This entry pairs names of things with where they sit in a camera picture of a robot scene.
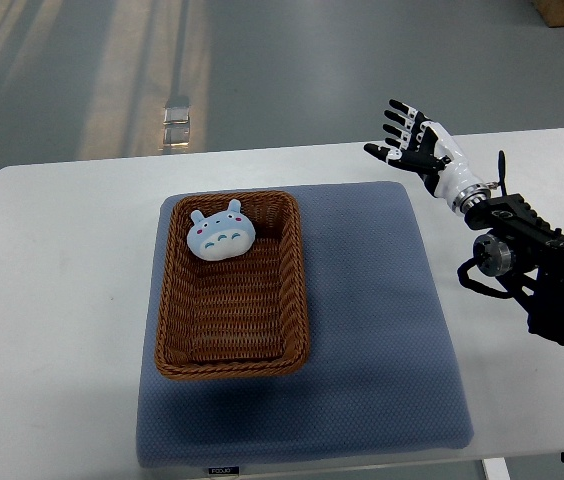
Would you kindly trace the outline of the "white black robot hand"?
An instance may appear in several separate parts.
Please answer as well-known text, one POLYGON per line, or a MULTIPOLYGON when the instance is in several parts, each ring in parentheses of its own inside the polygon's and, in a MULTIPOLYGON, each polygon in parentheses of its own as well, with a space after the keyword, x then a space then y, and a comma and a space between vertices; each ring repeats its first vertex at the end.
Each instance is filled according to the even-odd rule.
POLYGON ((399 100, 388 105, 395 111, 385 110, 385 117, 399 125, 383 124, 387 147, 366 143, 366 153, 395 168, 442 168, 421 178, 454 213, 466 213, 487 199, 487 185, 471 172, 466 155, 440 123, 399 100))

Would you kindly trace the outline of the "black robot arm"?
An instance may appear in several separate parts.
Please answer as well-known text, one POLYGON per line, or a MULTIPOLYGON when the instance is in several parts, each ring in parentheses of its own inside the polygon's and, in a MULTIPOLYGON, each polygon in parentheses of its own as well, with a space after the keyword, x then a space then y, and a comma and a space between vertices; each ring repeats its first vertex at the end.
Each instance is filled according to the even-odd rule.
POLYGON ((365 151, 418 175, 431 196, 479 234, 457 270, 460 284, 515 300, 527 313, 530 333, 564 346, 564 234, 507 191, 505 155, 498 155, 497 181, 484 182, 440 123, 395 99, 384 116, 384 145, 368 143, 365 151))

